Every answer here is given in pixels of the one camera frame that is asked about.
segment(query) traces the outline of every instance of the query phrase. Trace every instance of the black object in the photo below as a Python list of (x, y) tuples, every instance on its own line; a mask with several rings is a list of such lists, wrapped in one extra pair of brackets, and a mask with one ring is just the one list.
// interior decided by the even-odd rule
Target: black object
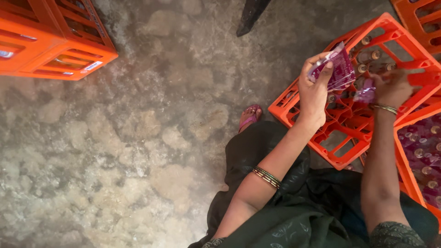
[(237, 37), (241, 37), (251, 31), (254, 23), (259, 19), (260, 15), (266, 9), (271, 0), (247, 0), (243, 8), (242, 18), (240, 19), (239, 28), (236, 31)]

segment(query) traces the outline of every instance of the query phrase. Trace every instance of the orange plastic crate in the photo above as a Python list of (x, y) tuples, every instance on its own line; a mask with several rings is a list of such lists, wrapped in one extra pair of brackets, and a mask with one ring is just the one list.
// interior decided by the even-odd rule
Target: orange plastic crate
[[(432, 28), (426, 32), (424, 25), (438, 25), (441, 22), (440, 0), (419, 0), (411, 3), (409, 0), (391, 0), (403, 26), (431, 54), (441, 53), (441, 30)], [(426, 12), (420, 17), (416, 12)]]
[(79, 80), (118, 57), (90, 0), (0, 4), (2, 75)]
[(407, 115), (394, 127), (396, 165), (398, 167), (398, 171), (400, 172), (401, 179), (403, 180), (403, 183), (400, 184), (401, 191), (405, 192), (413, 200), (429, 209), (438, 218), (438, 221), (441, 224), (441, 210), (424, 202), (416, 179), (412, 173), (411, 168), (409, 167), (409, 161), (406, 158), (406, 154), (403, 147), (401, 146), (401, 142), (398, 139), (397, 135), (398, 130), (400, 130), (401, 128), (412, 125), (419, 120), (426, 119), (434, 114), (441, 112), (440, 97), (430, 97), (424, 103), (430, 105)]
[[(421, 105), (427, 98), (441, 88), (441, 65), (405, 30), (389, 13), (384, 13), (347, 34), (334, 40), (324, 51), (330, 51), (335, 44), (345, 42), (346, 50), (354, 47), (370, 31), (382, 28), (384, 34), (374, 37), (369, 45), (380, 47), (397, 64), (398, 68), (424, 69), (425, 72), (410, 74), (408, 79), (412, 85), (422, 86), (422, 89), (406, 101), (400, 108), (396, 123), (401, 121), (417, 106)], [(405, 49), (413, 58), (412, 61), (401, 61), (384, 43), (395, 41)], [(270, 105), (268, 110), (285, 126), (290, 128), (299, 114), (300, 109), (295, 105), (299, 101), (298, 78)], [(356, 91), (352, 84), (345, 91), (349, 93)], [(341, 98), (336, 101), (339, 108), (325, 109), (327, 120), (325, 125), (309, 141), (308, 145), (319, 153), (332, 166), (340, 170), (359, 157), (369, 148), (372, 137), (372, 115), (366, 104), (353, 102), (352, 98)], [(347, 138), (332, 150), (327, 150), (320, 145), (329, 138), (333, 131), (340, 131), (347, 135)], [(338, 157), (337, 151), (347, 142), (355, 139), (355, 145), (343, 156)]]

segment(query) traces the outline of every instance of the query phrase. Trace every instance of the purple plastic packet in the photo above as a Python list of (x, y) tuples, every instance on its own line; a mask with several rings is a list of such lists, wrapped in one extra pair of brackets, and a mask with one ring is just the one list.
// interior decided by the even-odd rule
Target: purple plastic packet
[(375, 100), (375, 86), (373, 79), (365, 79), (363, 86), (357, 90), (354, 101), (372, 103)]
[(325, 59), (319, 60), (313, 65), (308, 72), (308, 79), (315, 83), (328, 62), (334, 63), (334, 72), (328, 82), (328, 92), (345, 89), (356, 79), (354, 68), (348, 53), (344, 49), (343, 42), (338, 44), (332, 53), (326, 55)]

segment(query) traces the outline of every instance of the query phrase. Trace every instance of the sleeve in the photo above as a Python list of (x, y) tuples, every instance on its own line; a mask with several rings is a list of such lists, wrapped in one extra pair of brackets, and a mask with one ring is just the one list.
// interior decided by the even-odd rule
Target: sleeve
[(398, 222), (378, 224), (370, 234), (371, 248), (426, 248), (418, 234)]
[(218, 247), (225, 238), (212, 239), (208, 241), (202, 248), (216, 248)]

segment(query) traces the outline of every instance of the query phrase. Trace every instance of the pink sandal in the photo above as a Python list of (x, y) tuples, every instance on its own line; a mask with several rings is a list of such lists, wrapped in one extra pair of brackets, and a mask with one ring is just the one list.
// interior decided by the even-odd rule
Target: pink sandal
[(249, 106), (246, 110), (252, 109), (252, 108), (256, 108), (256, 112), (254, 112), (254, 114), (250, 118), (246, 119), (244, 122), (242, 122), (239, 125), (239, 132), (242, 129), (242, 127), (245, 126), (245, 124), (247, 124), (248, 122), (250, 122), (250, 121), (257, 122), (256, 113), (259, 109), (262, 109), (262, 108), (258, 104), (254, 104), (254, 105)]

